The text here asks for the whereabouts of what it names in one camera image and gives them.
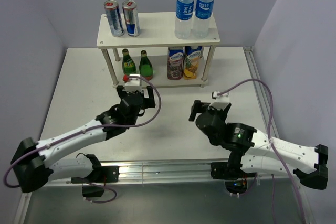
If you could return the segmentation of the green glass bottle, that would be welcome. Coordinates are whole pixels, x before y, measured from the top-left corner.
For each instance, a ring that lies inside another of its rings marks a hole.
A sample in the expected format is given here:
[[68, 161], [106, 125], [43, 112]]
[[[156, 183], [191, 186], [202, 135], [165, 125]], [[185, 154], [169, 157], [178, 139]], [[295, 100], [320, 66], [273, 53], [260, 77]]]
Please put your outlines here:
[[123, 59], [122, 59], [122, 70], [124, 74], [136, 74], [137, 68], [136, 65], [129, 55], [129, 51], [125, 48], [122, 50]]
[[147, 80], [151, 80], [153, 78], [153, 67], [147, 56], [146, 50], [141, 51], [139, 72], [140, 72], [140, 75]]

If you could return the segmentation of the silver drink can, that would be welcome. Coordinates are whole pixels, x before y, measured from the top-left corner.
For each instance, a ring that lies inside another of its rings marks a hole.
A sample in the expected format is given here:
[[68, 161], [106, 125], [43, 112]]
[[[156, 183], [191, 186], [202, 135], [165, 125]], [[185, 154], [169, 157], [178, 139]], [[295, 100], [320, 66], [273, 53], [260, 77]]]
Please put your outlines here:
[[129, 36], [136, 37], [140, 34], [140, 23], [137, 4], [133, 0], [126, 0], [122, 3], [124, 20]]
[[108, 19], [111, 33], [114, 37], [121, 37], [124, 34], [119, 4], [115, 0], [107, 0], [104, 2], [104, 10]]

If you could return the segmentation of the blue-label water bottle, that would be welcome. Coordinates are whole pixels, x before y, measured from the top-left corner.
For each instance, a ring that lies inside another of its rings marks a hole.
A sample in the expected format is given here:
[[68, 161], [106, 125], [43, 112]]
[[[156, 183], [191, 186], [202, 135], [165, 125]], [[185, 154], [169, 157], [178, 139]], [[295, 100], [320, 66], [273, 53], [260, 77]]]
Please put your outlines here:
[[214, 0], [196, 0], [193, 33], [197, 38], [205, 38], [213, 13]]
[[176, 0], [175, 36], [187, 39], [191, 34], [194, 0]]

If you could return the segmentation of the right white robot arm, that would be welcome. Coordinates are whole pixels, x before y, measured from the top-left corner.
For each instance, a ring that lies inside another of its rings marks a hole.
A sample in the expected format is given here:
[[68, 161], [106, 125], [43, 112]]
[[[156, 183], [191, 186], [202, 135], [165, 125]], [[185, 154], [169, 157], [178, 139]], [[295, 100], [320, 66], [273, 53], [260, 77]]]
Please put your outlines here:
[[227, 123], [231, 104], [194, 101], [189, 121], [207, 136], [211, 145], [230, 152], [225, 162], [211, 164], [213, 179], [237, 180], [255, 175], [296, 176], [306, 187], [325, 190], [328, 183], [328, 147], [308, 147], [279, 138], [242, 123]]

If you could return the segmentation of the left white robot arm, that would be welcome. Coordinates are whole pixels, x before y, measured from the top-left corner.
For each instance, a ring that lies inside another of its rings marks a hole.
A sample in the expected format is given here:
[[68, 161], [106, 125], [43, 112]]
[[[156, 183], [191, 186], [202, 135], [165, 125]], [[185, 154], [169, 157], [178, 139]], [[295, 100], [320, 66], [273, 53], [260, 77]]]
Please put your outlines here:
[[65, 157], [142, 126], [137, 124], [137, 119], [144, 115], [144, 111], [162, 106], [157, 88], [147, 86], [146, 89], [147, 97], [140, 87], [129, 92], [118, 86], [120, 102], [83, 126], [46, 140], [35, 142], [31, 137], [22, 140], [4, 175], [4, 185], [31, 193], [53, 180], [74, 178], [93, 183], [103, 178], [103, 168], [95, 155], [86, 154], [82, 159]]

